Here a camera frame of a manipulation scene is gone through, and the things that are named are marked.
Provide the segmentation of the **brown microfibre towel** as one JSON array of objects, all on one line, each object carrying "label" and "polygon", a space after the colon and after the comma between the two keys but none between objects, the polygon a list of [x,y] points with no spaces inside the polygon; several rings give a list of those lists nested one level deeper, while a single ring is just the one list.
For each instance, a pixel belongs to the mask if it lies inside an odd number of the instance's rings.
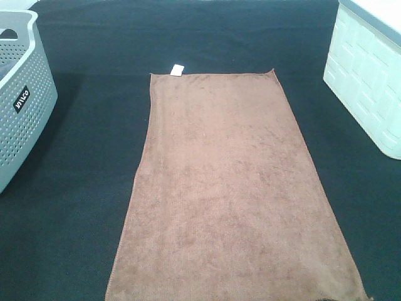
[{"label": "brown microfibre towel", "polygon": [[107,300],[367,300],[274,71],[150,77]]}]

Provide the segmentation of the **black table cloth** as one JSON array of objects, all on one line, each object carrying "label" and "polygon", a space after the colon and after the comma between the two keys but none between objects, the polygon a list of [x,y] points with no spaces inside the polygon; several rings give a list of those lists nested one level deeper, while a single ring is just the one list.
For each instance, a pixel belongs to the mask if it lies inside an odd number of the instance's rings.
[{"label": "black table cloth", "polygon": [[103,300],[142,155],[149,75],[274,70],[367,294],[400,299],[400,162],[323,82],[337,1],[40,1],[58,91],[1,195],[1,299]]}]

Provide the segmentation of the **dark towel in basket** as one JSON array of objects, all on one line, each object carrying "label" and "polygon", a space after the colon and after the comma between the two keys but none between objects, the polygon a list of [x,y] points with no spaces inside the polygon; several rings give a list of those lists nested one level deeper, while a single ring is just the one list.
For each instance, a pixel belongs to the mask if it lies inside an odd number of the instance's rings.
[{"label": "dark towel in basket", "polygon": [[9,61],[5,64],[1,64],[0,67],[0,78],[1,82],[7,82],[13,75],[13,68],[15,66],[15,61]]}]

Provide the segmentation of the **white plastic storage bin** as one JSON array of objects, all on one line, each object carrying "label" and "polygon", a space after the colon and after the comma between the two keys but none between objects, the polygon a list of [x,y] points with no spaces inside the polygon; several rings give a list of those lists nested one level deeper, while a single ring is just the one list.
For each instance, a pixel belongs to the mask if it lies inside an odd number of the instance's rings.
[{"label": "white plastic storage bin", "polygon": [[323,80],[375,145],[400,159],[400,1],[340,1]]}]

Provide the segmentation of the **grey perforated laundry basket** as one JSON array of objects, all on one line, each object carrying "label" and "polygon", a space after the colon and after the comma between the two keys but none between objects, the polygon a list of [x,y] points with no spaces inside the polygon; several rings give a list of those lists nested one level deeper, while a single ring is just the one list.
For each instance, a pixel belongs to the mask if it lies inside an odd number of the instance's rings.
[{"label": "grey perforated laundry basket", "polygon": [[40,137],[58,93],[36,20],[30,10],[1,10],[1,189],[5,189]]}]

